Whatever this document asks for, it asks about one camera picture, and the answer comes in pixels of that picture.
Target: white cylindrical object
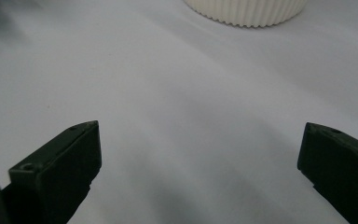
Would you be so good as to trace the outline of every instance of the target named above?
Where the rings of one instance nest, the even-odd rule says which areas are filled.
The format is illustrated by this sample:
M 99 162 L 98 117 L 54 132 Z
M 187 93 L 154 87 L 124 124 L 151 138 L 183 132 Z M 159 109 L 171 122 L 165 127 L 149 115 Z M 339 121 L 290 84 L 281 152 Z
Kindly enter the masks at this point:
M 307 0 L 185 0 L 200 14 L 227 24 L 264 27 L 287 21 Z

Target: screw hole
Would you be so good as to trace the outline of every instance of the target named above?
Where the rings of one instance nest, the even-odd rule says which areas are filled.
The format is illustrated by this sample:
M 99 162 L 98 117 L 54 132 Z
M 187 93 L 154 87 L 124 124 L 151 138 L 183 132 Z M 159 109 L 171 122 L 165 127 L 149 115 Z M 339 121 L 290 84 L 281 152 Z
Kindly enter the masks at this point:
M 34 165 L 32 163 L 26 163 L 21 166 L 22 170 L 32 171 L 34 169 Z

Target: dark green plastic jaw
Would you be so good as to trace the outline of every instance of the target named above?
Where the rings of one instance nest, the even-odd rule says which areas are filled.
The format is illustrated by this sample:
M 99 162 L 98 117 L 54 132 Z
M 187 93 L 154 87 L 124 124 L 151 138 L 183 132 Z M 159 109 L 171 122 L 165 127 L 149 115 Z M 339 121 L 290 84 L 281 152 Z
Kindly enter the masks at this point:
M 297 167 L 351 224 L 358 224 L 358 140 L 307 123 Z
M 67 223 L 101 166 L 98 121 L 65 130 L 9 170 L 0 217 L 11 224 Z

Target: ribbed white cup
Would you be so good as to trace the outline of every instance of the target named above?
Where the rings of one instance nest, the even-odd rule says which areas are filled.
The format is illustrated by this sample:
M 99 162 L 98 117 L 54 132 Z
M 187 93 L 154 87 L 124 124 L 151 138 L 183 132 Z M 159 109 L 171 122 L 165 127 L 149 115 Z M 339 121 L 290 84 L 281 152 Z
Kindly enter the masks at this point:
M 289 20 L 307 0 L 185 0 L 200 14 L 227 24 L 257 27 Z

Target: white table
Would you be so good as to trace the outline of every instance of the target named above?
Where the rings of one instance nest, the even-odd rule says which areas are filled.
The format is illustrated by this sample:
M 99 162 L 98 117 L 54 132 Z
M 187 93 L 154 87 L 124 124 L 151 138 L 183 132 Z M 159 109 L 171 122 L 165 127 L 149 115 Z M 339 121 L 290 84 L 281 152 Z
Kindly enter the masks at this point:
M 94 119 L 103 168 L 70 223 L 346 223 L 296 160 L 307 121 L 358 138 L 358 1 L 265 29 L 182 0 L 0 1 L 0 186 Z

